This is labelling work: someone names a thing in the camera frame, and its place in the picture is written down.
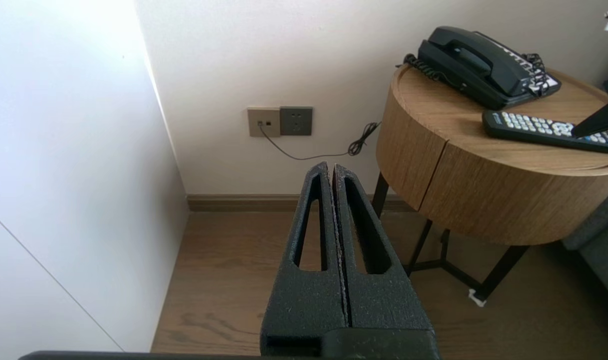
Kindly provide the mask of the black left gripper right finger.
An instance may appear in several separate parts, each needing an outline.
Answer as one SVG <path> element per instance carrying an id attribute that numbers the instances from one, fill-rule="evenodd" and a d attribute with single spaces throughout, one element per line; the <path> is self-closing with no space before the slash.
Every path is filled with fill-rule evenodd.
<path id="1" fill-rule="evenodd" d="M 340 164 L 333 168 L 333 199 L 349 326 L 433 333 L 433 325 L 358 176 Z"/>

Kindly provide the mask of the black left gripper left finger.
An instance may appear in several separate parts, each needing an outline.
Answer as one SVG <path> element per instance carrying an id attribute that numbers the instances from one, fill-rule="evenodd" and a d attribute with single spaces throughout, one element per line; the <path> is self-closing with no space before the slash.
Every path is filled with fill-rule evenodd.
<path id="1" fill-rule="evenodd" d="M 318 204 L 320 271 L 301 268 L 302 248 L 312 203 Z M 278 273 L 260 330 L 266 357 L 317 358 L 322 337 L 348 324 L 344 308 L 333 192 L 328 166 L 320 162 L 306 173 Z"/>

